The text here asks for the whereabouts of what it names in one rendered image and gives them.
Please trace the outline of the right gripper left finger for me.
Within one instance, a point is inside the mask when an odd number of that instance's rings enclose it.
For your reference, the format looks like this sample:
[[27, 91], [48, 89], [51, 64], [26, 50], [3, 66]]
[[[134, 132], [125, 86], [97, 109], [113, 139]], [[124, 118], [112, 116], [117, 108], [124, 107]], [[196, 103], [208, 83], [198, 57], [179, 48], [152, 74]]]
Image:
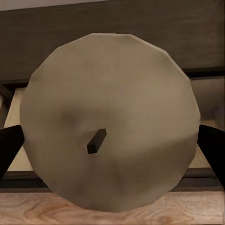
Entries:
[[24, 144], [21, 125], [0, 130], [0, 181]]

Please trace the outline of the pillar candle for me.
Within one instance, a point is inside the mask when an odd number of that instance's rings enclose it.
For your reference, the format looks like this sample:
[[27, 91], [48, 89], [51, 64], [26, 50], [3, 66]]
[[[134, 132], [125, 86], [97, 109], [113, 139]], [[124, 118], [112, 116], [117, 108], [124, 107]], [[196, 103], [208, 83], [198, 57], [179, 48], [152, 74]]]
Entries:
[[132, 34], [90, 33], [56, 48], [20, 103], [34, 173], [82, 209], [148, 206], [196, 155], [201, 114], [185, 72]]

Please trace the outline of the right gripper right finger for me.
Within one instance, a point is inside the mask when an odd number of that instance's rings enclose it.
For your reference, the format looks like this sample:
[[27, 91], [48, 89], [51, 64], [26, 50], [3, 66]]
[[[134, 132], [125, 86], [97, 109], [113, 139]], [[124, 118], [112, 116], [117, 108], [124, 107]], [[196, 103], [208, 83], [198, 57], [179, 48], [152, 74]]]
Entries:
[[225, 132], [200, 125], [197, 143], [225, 190]]

